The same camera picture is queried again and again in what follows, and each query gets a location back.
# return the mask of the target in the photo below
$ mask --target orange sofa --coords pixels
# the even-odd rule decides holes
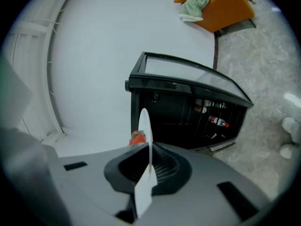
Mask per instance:
[[[174,0],[183,3],[186,0]],[[210,0],[202,10],[203,21],[194,22],[210,32],[254,17],[247,0]]]

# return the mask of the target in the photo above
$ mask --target marble floor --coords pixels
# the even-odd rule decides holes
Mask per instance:
[[[219,38],[217,70],[235,80],[254,107],[247,113],[236,145],[214,157],[257,184],[270,199],[278,193],[291,160],[278,153],[290,136],[280,125],[286,116],[301,118],[292,98],[301,98],[301,57],[283,14],[271,0],[254,0],[249,21],[229,26]]]

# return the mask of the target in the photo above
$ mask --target green towel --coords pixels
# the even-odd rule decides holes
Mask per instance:
[[[210,0],[186,0],[182,5],[179,17],[182,21],[202,21],[202,9]]]

